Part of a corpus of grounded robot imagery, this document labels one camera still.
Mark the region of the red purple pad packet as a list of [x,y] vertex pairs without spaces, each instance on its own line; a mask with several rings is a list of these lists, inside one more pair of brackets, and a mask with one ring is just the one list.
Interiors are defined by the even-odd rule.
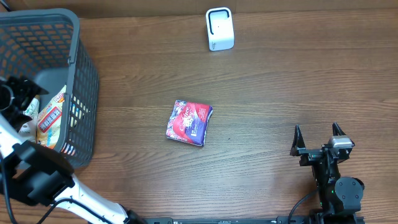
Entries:
[[176,100],[167,123],[166,137],[175,141],[204,146],[211,105]]

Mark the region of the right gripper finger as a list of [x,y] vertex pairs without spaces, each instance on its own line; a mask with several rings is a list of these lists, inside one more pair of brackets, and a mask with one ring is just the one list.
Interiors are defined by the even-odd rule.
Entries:
[[340,128],[337,122],[332,124],[332,131],[334,136],[344,136],[345,132]]
[[305,142],[299,125],[295,126],[294,140],[290,150],[291,155],[301,155],[302,151],[306,150]]

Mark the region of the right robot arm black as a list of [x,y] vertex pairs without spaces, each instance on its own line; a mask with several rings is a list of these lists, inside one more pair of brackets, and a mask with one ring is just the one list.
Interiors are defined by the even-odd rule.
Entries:
[[338,123],[332,124],[333,135],[319,149],[307,149],[300,127],[296,125],[291,156],[300,158],[301,166],[310,166],[315,179],[321,209],[313,211],[309,223],[358,223],[364,184],[354,177],[341,176],[338,165],[349,159],[355,147]]

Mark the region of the orange yellow snack bag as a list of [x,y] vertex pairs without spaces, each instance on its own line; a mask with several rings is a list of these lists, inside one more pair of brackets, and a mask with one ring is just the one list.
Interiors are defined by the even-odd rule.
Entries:
[[55,147],[60,136],[66,87],[64,85],[38,114],[36,142],[50,149]]

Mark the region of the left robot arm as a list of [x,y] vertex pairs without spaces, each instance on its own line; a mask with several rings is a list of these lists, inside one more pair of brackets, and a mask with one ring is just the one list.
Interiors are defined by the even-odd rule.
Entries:
[[26,78],[1,80],[1,193],[12,223],[10,200],[50,211],[62,208],[88,223],[143,223],[132,210],[106,200],[82,184],[59,153],[29,140],[18,131],[31,117],[23,112],[37,95],[48,92]]

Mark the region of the white tube with gold cap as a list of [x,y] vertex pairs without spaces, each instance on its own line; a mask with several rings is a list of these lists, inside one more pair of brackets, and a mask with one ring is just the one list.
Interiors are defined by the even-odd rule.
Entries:
[[36,95],[30,102],[28,108],[24,111],[24,115],[31,118],[30,121],[24,123],[19,130],[19,135],[25,140],[36,142],[37,122],[39,113],[40,96]]

